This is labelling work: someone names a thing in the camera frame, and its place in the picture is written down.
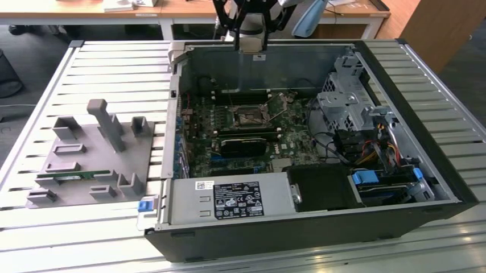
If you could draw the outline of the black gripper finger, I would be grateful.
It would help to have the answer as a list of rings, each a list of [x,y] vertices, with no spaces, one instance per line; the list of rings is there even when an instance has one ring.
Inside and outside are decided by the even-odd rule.
[[[281,13],[275,19],[271,18],[271,9],[279,4]],[[263,2],[263,38],[262,50],[267,50],[269,35],[277,31],[282,31],[289,23],[293,13],[297,8],[297,1],[265,1]]]
[[[227,3],[227,1],[219,1],[219,0],[213,1],[214,8],[217,11],[217,16],[218,16],[222,26],[227,31],[231,31],[235,35],[234,36],[234,48],[238,51],[241,48],[241,44],[239,44],[241,26],[245,21],[245,10],[243,10],[245,2],[243,1],[231,1],[231,3],[234,3],[237,6],[237,8],[234,9],[235,15],[233,18],[230,17],[229,13],[226,12],[226,9],[225,9],[226,3]]]

